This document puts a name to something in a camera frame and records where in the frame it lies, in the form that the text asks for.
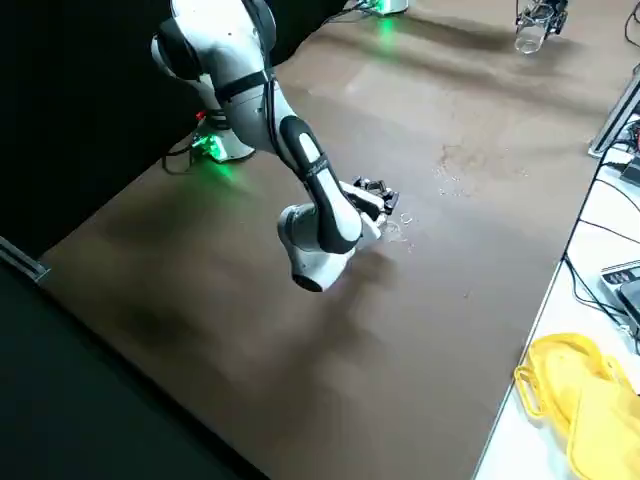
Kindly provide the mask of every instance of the electronic device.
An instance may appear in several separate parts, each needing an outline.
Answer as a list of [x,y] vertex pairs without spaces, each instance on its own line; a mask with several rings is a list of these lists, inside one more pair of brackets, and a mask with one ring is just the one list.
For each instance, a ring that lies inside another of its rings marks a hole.
[[631,162],[620,175],[620,179],[636,187],[640,187],[640,154],[634,154]]
[[635,327],[640,327],[638,317],[640,293],[634,293],[640,292],[640,260],[603,268],[600,278],[607,287],[610,299],[624,308],[635,323]]
[[623,283],[618,289],[618,299],[636,328],[640,328],[640,280]]

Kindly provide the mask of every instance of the table surface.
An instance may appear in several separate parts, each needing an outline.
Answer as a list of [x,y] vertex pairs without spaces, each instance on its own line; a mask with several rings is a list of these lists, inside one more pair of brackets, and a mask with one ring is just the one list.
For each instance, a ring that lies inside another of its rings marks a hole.
[[44,259],[44,288],[271,478],[470,478],[591,180],[579,146],[634,64],[601,53],[620,25],[525,68],[502,1],[450,3],[327,25],[277,69],[340,178],[412,218],[326,295],[290,279],[275,221],[308,196],[267,154],[156,165]]
[[[606,162],[620,161],[626,155],[612,150],[605,158]],[[619,180],[617,172],[601,168],[597,178],[615,185],[640,204],[640,189]],[[611,304],[604,285],[599,281],[599,272],[605,267],[640,259],[640,245],[580,220],[640,240],[640,214],[623,195],[596,181],[587,194],[584,209],[569,241],[567,254],[576,271],[601,301]],[[577,289],[579,295],[589,298],[587,291],[580,287]],[[640,392],[640,356],[635,354],[633,339],[606,314],[575,299],[571,273],[565,262],[559,263],[551,280],[527,346],[537,338],[561,332],[581,333],[592,338],[605,354],[618,359],[631,384]],[[551,427],[537,427],[529,422],[513,384],[498,413],[475,478],[575,478]]]

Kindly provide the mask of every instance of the green led light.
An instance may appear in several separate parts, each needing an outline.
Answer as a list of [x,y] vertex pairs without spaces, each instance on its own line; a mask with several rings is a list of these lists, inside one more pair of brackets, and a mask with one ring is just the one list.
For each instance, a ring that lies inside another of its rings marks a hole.
[[387,13],[391,10],[391,0],[378,0],[371,8],[376,12]]
[[379,25],[379,38],[382,46],[388,50],[393,46],[394,39],[394,27],[393,27],[393,18],[383,18],[378,22]]
[[229,156],[227,155],[227,151],[224,149],[224,145],[222,145],[222,140],[217,135],[211,135],[207,137],[209,140],[209,145],[207,151],[209,155],[211,155],[215,160],[219,162],[222,160],[226,160]]
[[218,173],[224,178],[226,178],[227,180],[233,179],[233,172],[231,171],[231,168],[229,167],[229,165],[218,165],[217,170],[218,170]]
[[200,137],[197,141],[195,141],[191,147],[199,147],[207,142],[208,137]]

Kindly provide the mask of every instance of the yellow bag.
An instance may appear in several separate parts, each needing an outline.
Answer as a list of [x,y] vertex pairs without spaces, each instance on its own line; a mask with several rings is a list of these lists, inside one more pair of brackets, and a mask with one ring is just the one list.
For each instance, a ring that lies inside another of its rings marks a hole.
[[591,339],[575,333],[534,341],[527,352],[527,365],[514,371],[516,389],[527,414],[535,419],[549,418],[564,437],[569,435],[582,386],[593,377],[617,382],[633,392],[617,360],[603,356]]
[[582,480],[640,478],[640,398],[591,378],[571,423],[567,458]]

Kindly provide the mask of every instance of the yellow handle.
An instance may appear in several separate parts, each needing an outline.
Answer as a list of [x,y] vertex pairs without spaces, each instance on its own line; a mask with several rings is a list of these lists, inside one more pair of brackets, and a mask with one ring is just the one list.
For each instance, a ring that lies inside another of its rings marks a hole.
[[536,350],[541,346],[553,346],[558,343],[564,343],[574,350],[584,353],[585,356],[589,358],[591,367],[594,369],[597,369],[602,363],[604,363],[602,353],[600,352],[598,345],[596,345],[596,343],[589,337],[585,337],[579,333],[554,333],[547,335],[546,337],[539,338],[533,342],[529,352]]
[[[543,418],[545,416],[544,404],[540,399],[540,384],[538,383],[536,374],[529,367],[521,365],[514,370],[513,378],[516,384],[516,390],[518,390],[518,395],[520,395],[520,401],[527,414],[534,419]],[[538,405],[537,408],[534,407],[534,402],[531,401],[532,399],[529,396],[527,385],[530,387],[530,391],[533,392],[535,404]]]

